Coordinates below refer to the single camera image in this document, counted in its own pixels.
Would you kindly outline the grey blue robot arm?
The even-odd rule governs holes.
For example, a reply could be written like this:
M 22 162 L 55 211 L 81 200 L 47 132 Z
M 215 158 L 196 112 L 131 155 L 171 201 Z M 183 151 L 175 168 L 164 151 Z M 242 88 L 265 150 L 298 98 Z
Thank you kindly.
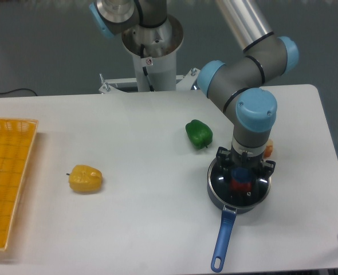
M 297 65 L 298 48 L 290 38 L 274 35 L 256 2 L 217 1 L 217 6 L 243 58 L 232 66 L 209 62 L 196 79 L 199 89 L 234 125 L 231 149 L 220 149 L 216 160 L 225 171 L 240 167 L 270 175 L 275 164 L 264 160 L 264 152 L 277 102 L 262 86 Z M 89 9 L 104 37 L 121 35 L 133 58 L 139 91 L 175 89 L 183 29 L 168 14 L 166 1 L 93 1 Z

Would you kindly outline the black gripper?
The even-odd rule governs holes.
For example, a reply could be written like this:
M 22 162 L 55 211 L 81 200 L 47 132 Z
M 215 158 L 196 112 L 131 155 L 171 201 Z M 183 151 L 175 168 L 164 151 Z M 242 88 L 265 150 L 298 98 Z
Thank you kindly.
M 276 167 L 275 161 L 263 160 L 263 153 L 256 156 L 251 156 L 249 152 L 239 154 L 234 147 L 231 150 L 225 147 L 218 147 L 216 163 L 221 170 L 244 168 L 252 170 L 255 174 L 260 174 L 260 176 L 271 176 Z

